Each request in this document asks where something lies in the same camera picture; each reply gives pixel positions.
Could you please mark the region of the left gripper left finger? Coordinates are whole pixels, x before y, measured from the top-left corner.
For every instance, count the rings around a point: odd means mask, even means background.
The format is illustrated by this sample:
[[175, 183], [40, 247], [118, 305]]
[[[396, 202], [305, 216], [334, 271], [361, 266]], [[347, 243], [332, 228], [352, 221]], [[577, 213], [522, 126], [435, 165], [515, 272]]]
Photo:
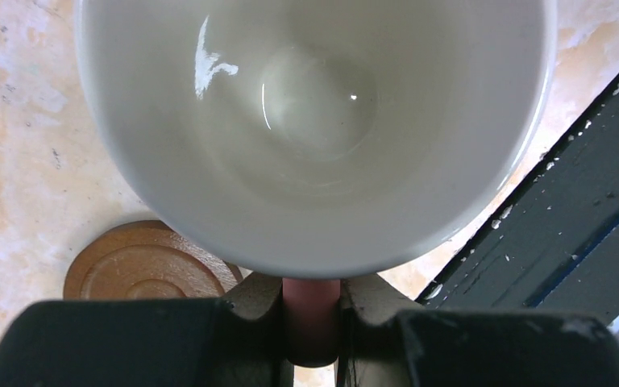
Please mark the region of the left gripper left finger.
[[220, 298], [46, 301], [0, 341], [0, 386], [290, 386], [278, 277]]

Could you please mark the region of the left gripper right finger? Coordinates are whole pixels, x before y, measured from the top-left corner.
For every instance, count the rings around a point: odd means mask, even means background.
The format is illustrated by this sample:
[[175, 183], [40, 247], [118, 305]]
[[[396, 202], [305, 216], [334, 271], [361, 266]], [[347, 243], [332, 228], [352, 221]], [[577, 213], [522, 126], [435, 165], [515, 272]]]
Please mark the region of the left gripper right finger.
[[598, 319], [427, 309], [376, 274], [342, 283], [340, 386], [619, 386], [619, 343]]

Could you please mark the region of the brown coaster five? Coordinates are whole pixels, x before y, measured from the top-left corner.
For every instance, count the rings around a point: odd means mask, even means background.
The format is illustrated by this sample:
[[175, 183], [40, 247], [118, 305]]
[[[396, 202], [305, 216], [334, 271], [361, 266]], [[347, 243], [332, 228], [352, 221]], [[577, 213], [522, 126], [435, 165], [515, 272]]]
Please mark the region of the brown coaster five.
[[67, 271], [63, 297], [216, 298], [242, 280], [237, 266], [161, 221], [143, 220], [114, 227], [82, 249]]

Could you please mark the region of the pink cup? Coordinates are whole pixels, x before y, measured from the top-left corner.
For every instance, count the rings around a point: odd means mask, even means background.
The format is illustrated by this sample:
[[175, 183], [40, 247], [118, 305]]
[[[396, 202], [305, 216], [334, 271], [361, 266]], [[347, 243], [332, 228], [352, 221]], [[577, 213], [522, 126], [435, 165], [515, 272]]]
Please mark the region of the pink cup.
[[331, 362], [338, 280], [415, 260], [497, 196], [538, 125], [553, 1], [79, 1], [81, 86], [136, 194], [296, 281], [292, 362]]

